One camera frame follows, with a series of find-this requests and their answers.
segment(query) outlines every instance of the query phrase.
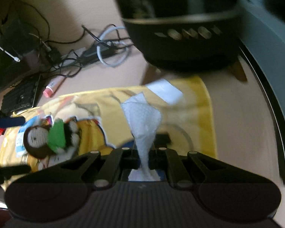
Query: green crocheted fabric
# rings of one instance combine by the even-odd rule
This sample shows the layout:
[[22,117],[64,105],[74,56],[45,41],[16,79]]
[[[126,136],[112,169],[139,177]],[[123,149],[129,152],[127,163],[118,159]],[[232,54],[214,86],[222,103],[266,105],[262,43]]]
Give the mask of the green crocheted fabric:
[[55,153],[58,153],[58,148],[65,149],[66,139],[64,134],[63,121],[61,119],[57,119],[54,125],[50,128],[48,143],[49,148]]

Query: pink marker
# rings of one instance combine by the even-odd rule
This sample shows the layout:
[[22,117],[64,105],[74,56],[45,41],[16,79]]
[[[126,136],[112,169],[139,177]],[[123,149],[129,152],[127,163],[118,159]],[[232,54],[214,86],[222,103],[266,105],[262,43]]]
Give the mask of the pink marker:
[[56,78],[52,79],[51,82],[46,86],[45,90],[43,91],[43,95],[45,97],[52,97],[52,95],[56,92],[56,90],[60,87],[62,82],[65,80],[66,77],[64,76],[57,76]]

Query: cable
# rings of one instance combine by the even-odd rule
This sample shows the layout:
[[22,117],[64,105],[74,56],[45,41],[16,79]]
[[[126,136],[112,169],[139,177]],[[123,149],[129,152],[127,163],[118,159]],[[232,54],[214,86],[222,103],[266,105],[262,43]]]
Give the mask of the cable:
[[83,34],[81,35],[81,37],[75,41],[71,41],[71,42],[59,42],[59,41],[54,41],[54,40],[46,40],[46,43],[55,43],[55,44],[61,44],[61,45],[70,45],[70,44],[75,44],[77,42],[79,42],[81,39],[83,39],[85,36],[85,30],[83,31]]
[[36,32],[38,33],[38,37],[40,38],[41,36],[40,36],[40,32],[39,32],[39,30],[38,30],[38,28],[37,27],[35,27],[33,24],[31,24],[31,23],[28,23],[28,22],[22,22],[23,24],[25,24],[25,25],[28,25],[28,26],[30,26],[31,28],[33,28],[33,29],[35,29],[36,30]]
[[35,34],[33,34],[33,33],[29,33],[29,34],[32,35],[32,36],[34,36],[34,37],[36,37],[36,38],[38,38],[38,39],[44,44],[44,46],[46,47],[47,51],[51,51],[51,50],[52,50],[51,47],[49,47],[49,46],[42,40],[41,37],[39,37],[39,36],[37,36],[37,35],[35,35]]
[[74,50],[72,50],[72,51],[73,51],[74,55],[78,58],[79,57],[78,54]]
[[26,6],[29,6],[29,7],[33,8],[40,15],[40,17],[46,22],[46,24],[48,26],[47,40],[49,40],[49,36],[50,36],[50,33],[51,33],[51,28],[50,28],[48,20],[42,15],[42,13],[35,6],[33,6],[33,5],[29,4],[29,3],[26,3],[26,2],[24,2],[22,0],[18,0],[18,1],[23,3]]
[[20,58],[13,56],[11,53],[7,52],[0,46],[0,50],[2,50],[4,53],[8,54],[10,57],[12,57],[16,62],[20,62]]
[[130,47],[130,46],[132,46],[133,44],[131,44],[131,45],[126,45],[126,46],[123,46],[123,47],[117,47],[115,44],[113,44],[113,45],[110,45],[110,44],[108,44],[108,42],[113,42],[113,41],[120,41],[120,40],[125,40],[125,39],[129,39],[129,37],[128,38],[123,38],[123,39],[121,39],[121,38],[119,38],[119,39],[107,39],[107,40],[101,40],[100,38],[98,38],[97,36],[95,36],[95,34],[93,34],[89,29],[87,29],[85,26],[81,26],[85,31],[87,31],[87,33],[88,34],[90,34],[91,36],[92,36],[92,38],[93,39],[95,39],[95,42],[98,42],[98,43],[100,43],[100,44],[102,44],[103,46],[105,46],[105,47],[107,47],[107,48],[112,48],[112,49],[124,49],[124,48],[128,48],[128,47]]
[[[64,63],[65,61],[67,61],[67,60],[73,60],[74,62],[73,62],[72,64],[70,64],[70,65],[63,66],[63,63]],[[69,58],[69,57],[67,57],[67,58],[64,58],[64,59],[61,61],[61,66],[60,66],[60,64],[59,64],[59,65],[58,65],[58,68],[54,67],[55,70],[48,72],[48,74],[49,74],[49,73],[52,73],[52,72],[55,72],[55,71],[57,71],[57,70],[62,70],[62,69],[64,69],[64,68],[69,68],[69,67],[78,67],[79,69],[78,69],[77,72],[75,72],[74,74],[71,74],[71,75],[69,75],[69,74],[68,74],[68,75],[64,75],[64,74],[59,73],[59,74],[54,74],[54,75],[52,75],[52,76],[49,76],[49,77],[47,77],[47,79],[53,78],[53,77],[55,77],[55,76],[63,76],[63,77],[66,77],[66,78],[73,78],[73,77],[75,77],[75,76],[82,70],[82,64],[81,64],[81,62],[79,62],[79,59],[78,59],[78,58],[76,59],[76,58]]]
[[[109,28],[108,30],[104,31],[104,32],[99,36],[99,40],[102,41],[108,33],[112,32],[112,31],[114,31],[114,30],[119,30],[119,29],[125,29],[125,27]],[[129,56],[129,54],[130,54],[130,49],[129,49],[129,47],[130,47],[130,46],[128,46],[128,45],[127,45],[125,42],[123,42],[123,41],[116,42],[116,44],[125,45],[125,54],[123,55],[123,57],[122,57],[121,59],[119,59],[118,62],[113,63],[113,64],[108,64],[108,63],[106,63],[106,62],[104,61],[104,59],[102,58],[102,55],[101,55],[101,48],[100,48],[100,46],[99,46],[99,45],[96,46],[97,56],[98,56],[100,62],[101,62],[103,65],[105,65],[105,66],[107,66],[107,67],[112,67],[112,68],[117,67],[117,66],[121,65],[121,64],[124,62],[124,60]]]
[[[114,24],[109,24],[109,25],[107,25],[107,26],[100,32],[99,35],[103,34],[103,33],[104,33],[109,27],[111,27],[111,26],[116,27],[116,25],[114,25]],[[120,35],[119,35],[119,31],[116,30],[116,33],[117,33],[118,41],[121,41],[121,38],[120,38]]]

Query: stuffed toy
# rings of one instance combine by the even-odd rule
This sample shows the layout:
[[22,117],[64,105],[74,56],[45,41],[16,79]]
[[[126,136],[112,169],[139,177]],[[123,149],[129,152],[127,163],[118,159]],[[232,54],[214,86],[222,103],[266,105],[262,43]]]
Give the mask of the stuffed toy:
[[76,122],[71,120],[64,123],[57,119],[53,126],[33,126],[26,129],[23,145],[26,151],[37,159],[61,154],[69,146],[78,147],[80,138]]

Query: white tissue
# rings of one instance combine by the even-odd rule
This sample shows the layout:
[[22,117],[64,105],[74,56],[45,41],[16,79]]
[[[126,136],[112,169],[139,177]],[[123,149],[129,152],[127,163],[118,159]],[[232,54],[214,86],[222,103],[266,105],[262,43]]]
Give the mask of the white tissue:
[[149,150],[162,119],[160,111],[147,103],[143,93],[129,98],[121,104],[121,107],[134,136],[141,161],[140,168],[138,170],[132,170],[128,180],[160,181],[157,172],[150,170],[148,166]]

